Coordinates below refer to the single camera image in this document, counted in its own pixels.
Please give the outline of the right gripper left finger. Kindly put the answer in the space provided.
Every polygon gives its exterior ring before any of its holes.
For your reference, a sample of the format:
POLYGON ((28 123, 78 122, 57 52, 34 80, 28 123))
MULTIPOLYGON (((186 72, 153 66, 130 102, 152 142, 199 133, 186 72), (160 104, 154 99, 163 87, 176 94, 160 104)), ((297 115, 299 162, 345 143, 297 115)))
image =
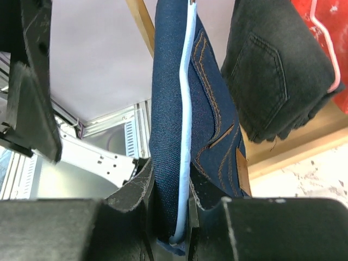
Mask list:
POLYGON ((153 260, 151 163, 106 200, 1 202, 1 260, 153 260))

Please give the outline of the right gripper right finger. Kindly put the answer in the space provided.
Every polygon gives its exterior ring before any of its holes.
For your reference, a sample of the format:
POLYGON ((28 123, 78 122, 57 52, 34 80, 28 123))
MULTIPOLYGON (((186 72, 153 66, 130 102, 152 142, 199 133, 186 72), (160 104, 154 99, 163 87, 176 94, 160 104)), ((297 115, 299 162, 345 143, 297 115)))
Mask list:
POLYGON ((190 260, 347 260, 347 208, 329 198, 230 198, 191 169, 190 260))

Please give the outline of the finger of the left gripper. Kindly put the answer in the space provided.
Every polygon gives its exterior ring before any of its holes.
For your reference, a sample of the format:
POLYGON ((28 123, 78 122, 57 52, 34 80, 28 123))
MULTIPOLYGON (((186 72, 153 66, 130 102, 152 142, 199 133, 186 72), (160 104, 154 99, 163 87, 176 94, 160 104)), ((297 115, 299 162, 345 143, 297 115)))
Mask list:
POLYGON ((49 42, 51 1, 1 1, 1 75, 8 76, 1 113, 1 146, 32 157, 61 159, 62 144, 51 102, 49 42))

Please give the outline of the light blue wire hanger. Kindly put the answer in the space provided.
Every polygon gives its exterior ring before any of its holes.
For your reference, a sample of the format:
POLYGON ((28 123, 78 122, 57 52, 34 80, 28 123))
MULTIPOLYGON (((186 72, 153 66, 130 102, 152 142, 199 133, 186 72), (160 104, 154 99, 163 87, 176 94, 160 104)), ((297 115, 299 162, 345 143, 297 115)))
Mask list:
POLYGON ((178 189, 178 210, 175 233, 169 238, 170 245, 178 245, 183 241, 183 238, 185 237, 186 221, 188 216, 192 131, 192 102, 188 69, 196 29, 197 3, 196 1, 187 1, 187 4, 187 24, 185 29, 182 57, 179 66, 179 81, 182 97, 182 135, 178 189))

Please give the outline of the dark blue jeans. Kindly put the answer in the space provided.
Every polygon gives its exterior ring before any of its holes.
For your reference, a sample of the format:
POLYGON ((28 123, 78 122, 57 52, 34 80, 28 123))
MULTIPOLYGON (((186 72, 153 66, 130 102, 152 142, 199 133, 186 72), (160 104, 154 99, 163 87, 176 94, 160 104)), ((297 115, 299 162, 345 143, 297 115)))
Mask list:
POLYGON ((206 30, 188 1, 158 1, 155 15, 150 153, 158 243, 185 255, 189 191, 250 196, 235 105, 206 30))

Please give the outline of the black jeans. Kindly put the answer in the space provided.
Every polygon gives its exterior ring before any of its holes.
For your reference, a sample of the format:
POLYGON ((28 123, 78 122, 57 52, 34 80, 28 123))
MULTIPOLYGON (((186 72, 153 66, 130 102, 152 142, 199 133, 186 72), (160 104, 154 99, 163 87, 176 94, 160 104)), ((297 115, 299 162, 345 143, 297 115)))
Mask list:
POLYGON ((255 143, 286 139, 334 96, 330 59, 290 1, 236 1, 221 73, 255 143))

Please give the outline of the pink wire hanger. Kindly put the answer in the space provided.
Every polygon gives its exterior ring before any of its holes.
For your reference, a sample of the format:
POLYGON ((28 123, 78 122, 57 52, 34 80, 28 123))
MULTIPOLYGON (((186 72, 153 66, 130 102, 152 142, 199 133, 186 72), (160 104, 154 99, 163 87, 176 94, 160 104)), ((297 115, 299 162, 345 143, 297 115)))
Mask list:
POLYGON ((312 21, 312 23, 322 32, 322 35, 324 36, 324 39, 326 42, 326 46, 328 48, 329 58, 332 63, 333 71, 334 71, 334 82, 331 84, 327 92, 332 93, 334 90, 337 89, 337 87, 340 84, 341 73, 340 73, 337 57, 334 51, 333 42, 330 37, 330 33, 327 30, 327 28, 315 16, 316 5, 317 5, 317 0, 312 0, 311 6, 310 6, 309 18, 312 21))

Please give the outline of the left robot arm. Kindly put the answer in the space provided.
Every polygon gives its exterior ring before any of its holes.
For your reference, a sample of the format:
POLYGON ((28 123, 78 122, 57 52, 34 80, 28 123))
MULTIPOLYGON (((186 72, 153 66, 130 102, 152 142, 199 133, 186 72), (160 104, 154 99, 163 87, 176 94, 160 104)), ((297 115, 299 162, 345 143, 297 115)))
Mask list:
POLYGON ((1 145, 21 155, 61 160, 117 187, 136 168, 131 157, 100 149, 60 130, 49 79, 51 1, 1 1, 1 77, 8 83, 1 145))

